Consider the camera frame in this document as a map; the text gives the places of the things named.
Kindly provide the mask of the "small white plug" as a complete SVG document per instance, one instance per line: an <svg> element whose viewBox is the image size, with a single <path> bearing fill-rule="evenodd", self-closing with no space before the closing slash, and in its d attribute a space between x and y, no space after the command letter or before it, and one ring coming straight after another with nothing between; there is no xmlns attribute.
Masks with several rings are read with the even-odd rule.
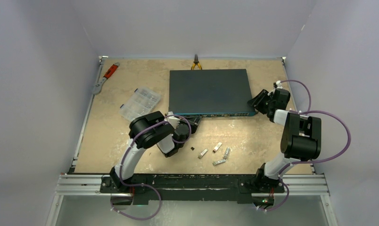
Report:
<svg viewBox="0 0 379 226"><path fill-rule="evenodd" d="M221 147L221 145L222 145L222 142L218 142L216 144L216 146L213 148L212 152L216 153L219 150L219 148Z"/></svg>
<svg viewBox="0 0 379 226"><path fill-rule="evenodd" d="M229 155L229 153L230 153L230 150L231 150L230 147L227 147L227 148L226 148L225 153L224 153L224 156L223 156L223 159L226 160L226 159L228 158L228 155Z"/></svg>
<svg viewBox="0 0 379 226"><path fill-rule="evenodd" d="M198 155L198 158L199 158L199 159L202 159L203 156L204 156L207 152L208 152L208 149L207 149L207 148L204 149L204 150Z"/></svg>
<svg viewBox="0 0 379 226"><path fill-rule="evenodd" d="M225 159L217 160L217 161L213 162L213 166L217 166L217 165L220 165L220 164L225 163L225 162L226 162Z"/></svg>

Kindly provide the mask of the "dark grey network switch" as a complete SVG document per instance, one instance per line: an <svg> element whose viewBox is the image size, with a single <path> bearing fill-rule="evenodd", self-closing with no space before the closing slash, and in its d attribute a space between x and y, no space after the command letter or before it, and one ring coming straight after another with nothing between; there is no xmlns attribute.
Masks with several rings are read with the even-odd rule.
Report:
<svg viewBox="0 0 379 226"><path fill-rule="evenodd" d="M168 110L182 116L256 115L246 69L171 70Z"/></svg>

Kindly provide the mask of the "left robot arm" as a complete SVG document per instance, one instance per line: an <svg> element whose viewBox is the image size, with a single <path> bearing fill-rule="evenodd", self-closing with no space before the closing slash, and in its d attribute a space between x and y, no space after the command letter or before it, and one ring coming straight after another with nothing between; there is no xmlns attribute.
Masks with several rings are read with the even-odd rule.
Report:
<svg viewBox="0 0 379 226"><path fill-rule="evenodd" d="M120 161L111 169L112 187L120 193L130 188L130 179L146 150L153 146L168 158L183 148L199 126L202 116L180 116L160 111L135 118L129 125L129 145Z"/></svg>

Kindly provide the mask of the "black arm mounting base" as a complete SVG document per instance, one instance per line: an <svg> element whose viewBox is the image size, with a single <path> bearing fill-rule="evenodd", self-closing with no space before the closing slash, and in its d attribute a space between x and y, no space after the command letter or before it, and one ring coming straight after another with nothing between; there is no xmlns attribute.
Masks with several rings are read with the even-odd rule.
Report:
<svg viewBox="0 0 379 226"><path fill-rule="evenodd" d="M134 174L124 184L117 176L101 177L102 194L127 194L134 205L149 201L231 201L248 204L269 193L283 194L283 184L255 174Z"/></svg>

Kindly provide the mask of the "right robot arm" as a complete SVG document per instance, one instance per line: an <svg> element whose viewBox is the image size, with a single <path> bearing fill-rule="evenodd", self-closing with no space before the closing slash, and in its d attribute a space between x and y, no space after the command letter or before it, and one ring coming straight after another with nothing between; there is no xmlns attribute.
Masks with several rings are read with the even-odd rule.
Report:
<svg viewBox="0 0 379 226"><path fill-rule="evenodd" d="M276 88L272 92L263 89L247 102L271 122L283 126L280 153L264 163L249 181L261 192L277 186L280 177L296 164L314 160L321 152L321 119L300 116L286 110L289 100L289 91Z"/></svg>

